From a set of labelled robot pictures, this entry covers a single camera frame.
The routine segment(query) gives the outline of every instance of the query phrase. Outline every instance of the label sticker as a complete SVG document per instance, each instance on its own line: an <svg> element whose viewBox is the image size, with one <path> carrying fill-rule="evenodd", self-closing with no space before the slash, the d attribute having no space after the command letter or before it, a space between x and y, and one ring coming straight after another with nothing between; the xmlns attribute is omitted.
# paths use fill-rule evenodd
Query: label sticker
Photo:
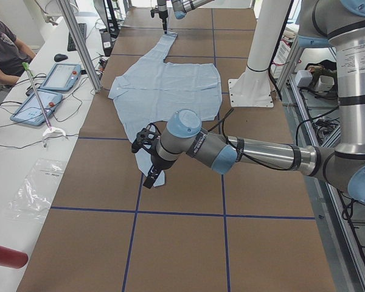
<svg viewBox="0 0 365 292"><path fill-rule="evenodd" d="M365 73L365 44L337 52L338 77Z"/></svg>

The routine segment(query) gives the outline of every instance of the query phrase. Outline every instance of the cardboard work surface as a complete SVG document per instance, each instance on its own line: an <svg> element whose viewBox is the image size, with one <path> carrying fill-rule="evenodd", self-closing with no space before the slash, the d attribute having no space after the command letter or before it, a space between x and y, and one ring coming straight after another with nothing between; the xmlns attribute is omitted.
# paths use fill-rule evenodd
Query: cardboard work surface
<svg viewBox="0 0 365 292"><path fill-rule="evenodd" d="M173 18L179 35L166 61L216 65L223 117L231 108L228 79L246 67L254 13L197 9ZM237 164L221 176L181 155L165 172L166 185L142 187L107 96L162 33L148 9L128 13L18 291L335 291L300 174ZM277 101L270 109L236 108L224 130L292 141Z"/></svg>

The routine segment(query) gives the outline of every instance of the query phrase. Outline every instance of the keyboard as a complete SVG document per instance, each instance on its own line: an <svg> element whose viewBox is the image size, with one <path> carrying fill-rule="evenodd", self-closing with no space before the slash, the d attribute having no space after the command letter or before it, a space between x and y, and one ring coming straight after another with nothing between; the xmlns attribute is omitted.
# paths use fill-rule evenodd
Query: keyboard
<svg viewBox="0 0 365 292"><path fill-rule="evenodd" d="M78 24L78 28L81 31L81 34L83 35L84 40L86 39L86 23L77 23ZM75 48L75 43L73 40L73 37L71 35L71 33L69 32L69 36L68 36L68 52L71 52L73 50L76 50Z"/></svg>

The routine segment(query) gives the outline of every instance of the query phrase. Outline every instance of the plastic bag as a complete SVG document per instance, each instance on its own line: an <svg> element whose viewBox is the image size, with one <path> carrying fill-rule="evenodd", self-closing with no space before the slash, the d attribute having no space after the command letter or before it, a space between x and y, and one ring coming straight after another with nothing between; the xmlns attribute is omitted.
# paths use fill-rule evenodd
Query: plastic bag
<svg viewBox="0 0 365 292"><path fill-rule="evenodd" d="M5 215L22 221L44 223L67 162L38 159L9 202Z"/></svg>

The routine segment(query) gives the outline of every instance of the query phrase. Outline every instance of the computer mouse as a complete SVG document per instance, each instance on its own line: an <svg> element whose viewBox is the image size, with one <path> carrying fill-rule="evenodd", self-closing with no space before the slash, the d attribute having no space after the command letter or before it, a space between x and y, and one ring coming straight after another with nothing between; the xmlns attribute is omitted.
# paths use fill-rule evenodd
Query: computer mouse
<svg viewBox="0 0 365 292"><path fill-rule="evenodd" d="M60 62L60 61L66 60L67 58L68 58L67 55L64 55L64 54L56 54L54 56L54 61Z"/></svg>

